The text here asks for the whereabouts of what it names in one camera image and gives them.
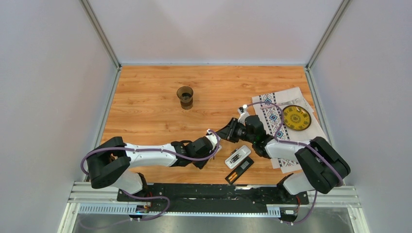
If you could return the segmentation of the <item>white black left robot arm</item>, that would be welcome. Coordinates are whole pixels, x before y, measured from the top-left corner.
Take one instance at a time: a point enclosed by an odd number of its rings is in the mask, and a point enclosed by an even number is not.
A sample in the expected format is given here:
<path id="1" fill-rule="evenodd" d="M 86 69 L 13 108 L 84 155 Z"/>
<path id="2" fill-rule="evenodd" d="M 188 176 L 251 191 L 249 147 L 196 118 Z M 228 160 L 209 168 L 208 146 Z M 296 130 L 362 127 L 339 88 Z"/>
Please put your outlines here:
<path id="1" fill-rule="evenodd" d="M 207 130 L 195 141 L 174 141 L 160 146 L 142 146 L 125 143 L 120 136 L 113 137 L 90 151 L 81 160 L 81 170 L 90 178 L 94 189 L 116 187 L 136 201 L 148 197 L 149 189 L 140 173 L 131 168 L 140 166 L 185 167 L 190 164 L 202 169 L 221 148 L 221 132 Z"/>

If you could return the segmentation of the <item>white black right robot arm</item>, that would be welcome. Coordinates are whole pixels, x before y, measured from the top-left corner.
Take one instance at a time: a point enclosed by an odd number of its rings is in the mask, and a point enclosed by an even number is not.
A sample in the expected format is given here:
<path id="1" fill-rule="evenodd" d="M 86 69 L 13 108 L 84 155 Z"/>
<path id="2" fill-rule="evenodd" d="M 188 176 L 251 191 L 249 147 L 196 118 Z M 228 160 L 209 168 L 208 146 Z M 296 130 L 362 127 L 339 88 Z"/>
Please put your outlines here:
<path id="1" fill-rule="evenodd" d="M 301 173 L 288 175 L 278 183 L 277 197 L 283 203 L 290 203 L 301 192 L 315 190 L 327 194 L 341 186 L 351 172 L 348 163 L 324 138 L 317 136 L 304 142 L 278 139 L 266 133 L 256 115 L 248 116 L 244 123 L 232 118 L 217 134 L 232 143 L 251 143 L 260 157 L 291 160 L 301 166 Z"/>

